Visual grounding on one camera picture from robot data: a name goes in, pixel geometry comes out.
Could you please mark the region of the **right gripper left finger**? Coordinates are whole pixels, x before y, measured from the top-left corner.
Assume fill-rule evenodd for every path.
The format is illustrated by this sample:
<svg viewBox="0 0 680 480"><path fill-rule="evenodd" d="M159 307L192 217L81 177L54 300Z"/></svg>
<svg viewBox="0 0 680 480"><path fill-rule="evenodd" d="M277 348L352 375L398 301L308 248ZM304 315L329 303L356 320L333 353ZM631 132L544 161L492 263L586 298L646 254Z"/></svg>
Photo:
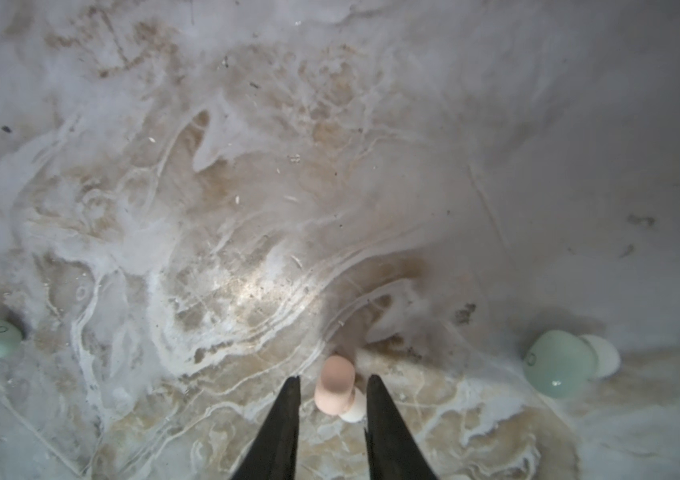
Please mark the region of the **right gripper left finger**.
<svg viewBox="0 0 680 480"><path fill-rule="evenodd" d="M289 377L232 479L295 478L300 405L300 377Z"/></svg>

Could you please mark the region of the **pink earbud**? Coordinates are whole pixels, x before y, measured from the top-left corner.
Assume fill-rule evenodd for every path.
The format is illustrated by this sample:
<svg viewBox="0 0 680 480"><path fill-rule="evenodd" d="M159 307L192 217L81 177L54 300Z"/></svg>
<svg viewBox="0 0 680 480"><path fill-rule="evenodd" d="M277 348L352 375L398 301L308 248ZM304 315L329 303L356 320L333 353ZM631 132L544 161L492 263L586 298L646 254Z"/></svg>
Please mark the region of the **pink earbud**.
<svg viewBox="0 0 680 480"><path fill-rule="evenodd" d="M328 357L315 388L316 407L345 422L361 422L367 414L367 398L355 380L356 368L350 360L340 355Z"/></svg>

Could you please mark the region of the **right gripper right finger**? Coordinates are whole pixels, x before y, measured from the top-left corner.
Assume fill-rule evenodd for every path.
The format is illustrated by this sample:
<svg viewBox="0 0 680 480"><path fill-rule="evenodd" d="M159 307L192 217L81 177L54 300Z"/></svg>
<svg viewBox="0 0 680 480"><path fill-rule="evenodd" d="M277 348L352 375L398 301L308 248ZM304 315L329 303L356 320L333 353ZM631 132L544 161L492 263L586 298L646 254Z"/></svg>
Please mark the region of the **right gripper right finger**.
<svg viewBox="0 0 680 480"><path fill-rule="evenodd" d="M379 375L367 383L365 437L372 480L437 479Z"/></svg>

